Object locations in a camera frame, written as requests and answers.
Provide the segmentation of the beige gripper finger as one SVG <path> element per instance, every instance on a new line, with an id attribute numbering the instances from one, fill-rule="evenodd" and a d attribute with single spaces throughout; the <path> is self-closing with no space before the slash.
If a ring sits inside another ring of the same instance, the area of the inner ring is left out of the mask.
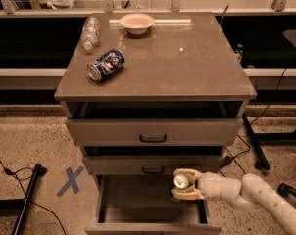
<path id="1" fill-rule="evenodd" d="M 171 193 L 175 198 L 186 201 L 201 200 L 204 198 L 201 191 L 194 186 L 190 186 L 186 189 L 173 188 Z"/>
<path id="2" fill-rule="evenodd" d="M 188 177 L 189 179 L 189 184 L 194 184 L 202 175 L 202 173 L 198 170 L 195 169 L 190 169 L 190 168 L 180 168 L 177 169 L 174 173 L 173 173 L 173 178 L 178 175 L 178 174 L 184 174 Z"/>

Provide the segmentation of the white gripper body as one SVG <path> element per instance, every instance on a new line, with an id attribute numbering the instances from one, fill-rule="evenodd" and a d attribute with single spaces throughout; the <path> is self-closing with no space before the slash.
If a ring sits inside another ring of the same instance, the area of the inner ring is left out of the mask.
<path id="1" fill-rule="evenodd" d="M 198 179 L 198 190 L 203 199 L 220 200 L 222 198 L 222 177 L 216 173 L 202 173 Z"/>

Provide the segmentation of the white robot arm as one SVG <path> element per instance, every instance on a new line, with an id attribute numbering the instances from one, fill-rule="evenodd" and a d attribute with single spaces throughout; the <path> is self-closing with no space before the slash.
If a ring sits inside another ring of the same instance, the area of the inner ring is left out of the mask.
<path id="1" fill-rule="evenodd" d="M 260 176 L 247 173 L 241 179 L 235 179 L 179 168 L 173 172 L 173 185 L 171 193 L 180 200 L 225 201 L 244 212 L 263 208 L 288 235 L 296 235 L 296 208 Z"/>

